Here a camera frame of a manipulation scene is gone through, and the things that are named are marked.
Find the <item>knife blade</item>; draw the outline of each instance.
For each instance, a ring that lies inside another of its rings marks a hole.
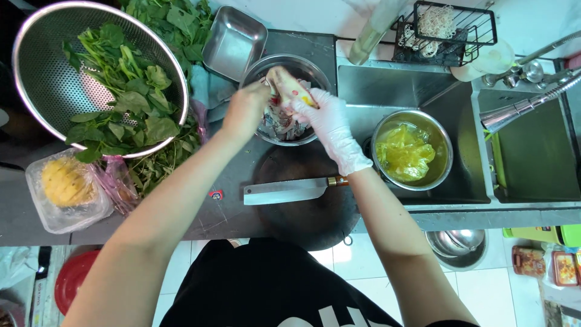
[[[244,188],[244,205],[275,204],[318,198],[329,186],[347,186],[343,176],[287,180],[249,185]]]

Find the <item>faucet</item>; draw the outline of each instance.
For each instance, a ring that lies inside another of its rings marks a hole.
[[[493,87],[496,82],[498,82],[499,80],[503,80],[504,84],[508,87],[508,88],[514,88],[518,85],[518,82],[520,81],[520,75],[522,74],[522,68],[523,66],[525,66],[527,63],[541,57],[542,55],[548,53],[551,50],[554,50],[560,46],[562,46],[563,44],[575,39],[581,37],[581,31],[577,31],[574,32],[572,34],[569,34],[568,36],[557,40],[551,44],[549,44],[548,46],[539,49],[535,52],[533,52],[532,54],[518,59],[517,61],[515,61],[515,63],[512,65],[512,67],[507,70],[504,73],[501,74],[486,74],[484,76],[482,76],[482,81],[484,82],[484,84],[486,84],[489,87]]]
[[[482,122],[482,126],[484,126],[490,134],[494,134],[516,118],[533,111],[538,105],[556,98],[559,94],[570,89],[579,81],[581,81],[581,71],[569,77],[566,82],[545,94],[537,95],[531,99],[522,100],[496,110],[481,113],[480,121]]]

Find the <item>yellow plastic bag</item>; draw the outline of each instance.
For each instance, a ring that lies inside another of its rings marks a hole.
[[[429,170],[428,163],[436,155],[432,146],[424,141],[427,138],[425,131],[405,123],[390,130],[375,144],[381,167],[400,182],[424,178]]]

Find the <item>bottle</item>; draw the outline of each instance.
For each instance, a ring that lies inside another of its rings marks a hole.
[[[369,59],[371,51],[375,49],[398,17],[397,14],[403,2],[405,0],[381,0],[377,4],[351,47],[349,61],[352,64],[359,66]]]

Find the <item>stainless steel sink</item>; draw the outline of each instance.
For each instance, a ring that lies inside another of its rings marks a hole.
[[[479,113],[540,93],[521,83],[508,90],[498,83],[457,81],[448,68],[387,61],[352,65],[337,58],[338,96],[362,144],[376,124],[393,111],[417,109],[433,116],[448,132],[454,162],[437,188],[414,192],[388,186],[409,211],[487,211],[581,207],[575,155],[559,100],[549,101],[499,132],[507,188],[496,189],[490,141]]]
[[[481,112],[531,98],[540,90],[524,85],[518,91],[483,89],[478,94]],[[558,99],[540,105],[498,132],[507,181],[494,195],[500,202],[580,201],[575,155]],[[494,165],[491,143],[487,144]],[[492,181],[496,184],[496,174]]]
[[[347,101],[350,127],[359,143],[371,137],[384,115],[401,109],[424,111],[448,132],[454,150],[448,178],[429,191],[408,191],[389,184],[404,205],[490,202],[469,83],[457,81],[441,67],[391,62],[338,65],[338,81],[338,95]]]

